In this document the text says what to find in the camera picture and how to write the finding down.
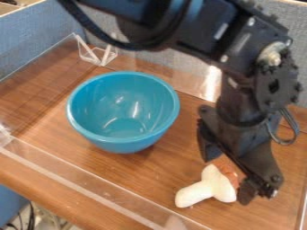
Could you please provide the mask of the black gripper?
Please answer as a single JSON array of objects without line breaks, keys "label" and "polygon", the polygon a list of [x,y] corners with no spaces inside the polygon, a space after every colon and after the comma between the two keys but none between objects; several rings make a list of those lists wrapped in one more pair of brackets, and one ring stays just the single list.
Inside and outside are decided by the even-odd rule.
[{"label": "black gripper", "polygon": [[236,126],[205,105],[199,107],[197,113],[196,136],[204,162],[225,155],[245,174],[237,192],[240,204],[247,206],[256,196],[272,199],[278,190],[257,183],[282,183],[284,178],[272,154],[266,123]]}]

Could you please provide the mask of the black blue robot arm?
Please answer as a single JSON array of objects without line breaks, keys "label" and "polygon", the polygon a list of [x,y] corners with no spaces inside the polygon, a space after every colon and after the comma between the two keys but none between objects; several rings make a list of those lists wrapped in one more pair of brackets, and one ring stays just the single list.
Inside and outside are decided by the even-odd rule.
[{"label": "black blue robot arm", "polygon": [[216,66],[221,91],[197,109],[197,143],[205,161],[225,155],[245,177],[237,200],[278,195],[284,182],[272,144],[288,146],[278,125],[296,122],[288,106],[303,87],[292,39],[252,0],[57,0],[91,34],[131,51],[175,49]]}]

